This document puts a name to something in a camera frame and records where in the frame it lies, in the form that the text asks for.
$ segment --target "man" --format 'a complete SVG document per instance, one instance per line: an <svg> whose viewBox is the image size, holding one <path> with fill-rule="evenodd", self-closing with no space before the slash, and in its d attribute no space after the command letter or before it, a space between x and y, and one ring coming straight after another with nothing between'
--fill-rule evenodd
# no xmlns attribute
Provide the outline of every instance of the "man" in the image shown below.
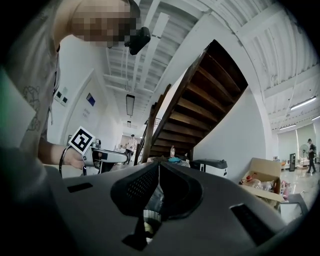
<svg viewBox="0 0 320 256"><path fill-rule="evenodd" d="M139 17L139 7L133 0L56 0L26 26L4 63L9 78L35 112L20 143L22 151L44 164L58 165L65 149L47 141L48 117L50 113L52 123L51 106L60 81L61 41L74 35L112 47L130 36L136 25L133 22ZM81 169L84 162L70 148L64 164Z"/></svg>
<svg viewBox="0 0 320 256"><path fill-rule="evenodd" d="M311 139L308 139L308 143L310 145L310 149L309 149L309 170L307 171L307 173L308 174L310 173L311 167L312 167L313 168L312 174L314 174L316 172L316 167L315 167L315 164L314 164L316 146L312 143Z"/></svg>
<svg viewBox="0 0 320 256"><path fill-rule="evenodd" d="M137 140L135 139L134 134L131 135L131 138L129 139L129 141L125 145L126 145L125 154L128 156L128 163L127 164L130 164L131 157L134 154L135 146L137 146Z"/></svg>

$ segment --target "black wristband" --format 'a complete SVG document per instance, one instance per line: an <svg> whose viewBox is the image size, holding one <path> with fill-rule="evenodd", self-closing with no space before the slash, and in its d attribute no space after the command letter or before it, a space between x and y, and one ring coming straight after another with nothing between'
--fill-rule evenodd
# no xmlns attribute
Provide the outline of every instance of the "black wristband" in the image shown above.
<svg viewBox="0 0 320 256"><path fill-rule="evenodd" d="M61 155L61 157L60 157L60 161L59 161L59 173L60 173L61 177L62 177L62 170L61 170L61 169L62 169L62 163L63 163L64 158L65 158L65 156L66 156L66 152L67 152L67 150L68 150L69 148L71 148L70 145L67 146L67 147L62 151L62 155Z"/></svg>

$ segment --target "floor fan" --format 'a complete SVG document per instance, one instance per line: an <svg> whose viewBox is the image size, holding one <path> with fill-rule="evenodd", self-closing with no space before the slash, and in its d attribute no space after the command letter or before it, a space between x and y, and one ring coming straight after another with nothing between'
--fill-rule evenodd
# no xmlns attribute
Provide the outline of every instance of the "floor fan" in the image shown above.
<svg viewBox="0 0 320 256"><path fill-rule="evenodd" d="M301 158L301 156L303 156L303 166L305 165L305 157L308 156L308 152L309 152L309 148L306 144L303 144L300 146L299 148L299 158Z"/></svg>

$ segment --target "ceiling light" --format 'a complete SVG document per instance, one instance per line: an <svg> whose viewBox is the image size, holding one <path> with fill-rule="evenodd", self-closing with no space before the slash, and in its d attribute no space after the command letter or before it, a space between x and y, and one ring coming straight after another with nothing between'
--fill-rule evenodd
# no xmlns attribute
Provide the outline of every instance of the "ceiling light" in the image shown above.
<svg viewBox="0 0 320 256"><path fill-rule="evenodd" d="M320 118L320 115L318 115L317 117L311 119L311 121L316 120L316 119L318 119L318 118Z"/></svg>
<svg viewBox="0 0 320 256"><path fill-rule="evenodd" d="M132 116L134 114L135 96L127 94L125 97L125 101L126 101L126 114L128 116Z"/></svg>
<svg viewBox="0 0 320 256"><path fill-rule="evenodd" d="M299 104L297 104L297 105L292 106L292 107L290 108L290 110L295 110L295 109L297 109L297 108L299 108L299 107L302 107L302 106L304 106L304 105L307 105L308 103L315 101L316 98L317 98L316 96L313 96L313 97L311 97L311 98L309 98L309 99L307 99L307 100L305 100L305 101L303 101L303 102L301 102L301 103L299 103Z"/></svg>
<svg viewBox="0 0 320 256"><path fill-rule="evenodd" d="M290 126L287 126L287 127L283 127L283 128L280 128L280 129L279 129L279 131L281 131L281 130L283 130L283 129L287 129L287 128L295 127L295 126L296 126L296 124L294 124L294 125L290 125Z"/></svg>

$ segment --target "person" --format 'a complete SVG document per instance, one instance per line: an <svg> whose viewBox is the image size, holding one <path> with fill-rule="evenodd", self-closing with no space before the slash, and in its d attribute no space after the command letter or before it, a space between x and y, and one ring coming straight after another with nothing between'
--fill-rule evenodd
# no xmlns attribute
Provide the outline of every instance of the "person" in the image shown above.
<svg viewBox="0 0 320 256"><path fill-rule="evenodd" d="M137 146L137 140L135 139L134 134L131 135L131 138L129 139L129 141L125 145L126 145L125 154L128 156L127 164L130 164L131 157L133 156L135 147Z"/></svg>
<svg viewBox="0 0 320 256"><path fill-rule="evenodd" d="M65 149L47 141L49 114L52 124L52 103L60 81L61 41L73 35L110 48L133 33L139 18L140 9L133 0L56 0L25 27L4 60L7 76L35 113L20 150L43 164L58 165ZM73 148L66 151L63 163L78 169L84 165Z"/></svg>
<svg viewBox="0 0 320 256"><path fill-rule="evenodd" d="M315 163L314 163L314 158L315 158L315 152L316 152L316 146L312 143L311 139L308 139L308 143L310 145L310 149L309 149L309 170L307 171L307 173L309 174L311 171L311 167L313 168L313 174L316 172L316 167L315 167Z"/></svg>

